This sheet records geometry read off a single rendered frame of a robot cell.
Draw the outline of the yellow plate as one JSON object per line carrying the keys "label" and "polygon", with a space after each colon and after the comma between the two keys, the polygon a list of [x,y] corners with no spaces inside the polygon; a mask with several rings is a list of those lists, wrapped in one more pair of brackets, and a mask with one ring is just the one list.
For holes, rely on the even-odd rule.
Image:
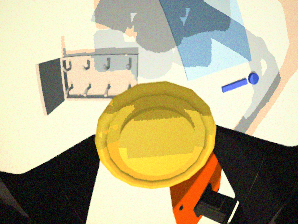
{"label": "yellow plate", "polygon": [[164,188],[190,179],[216,144],[212,111],[194,89],[140,83],[114,96],[97,119],[97,153],[116,179]]}

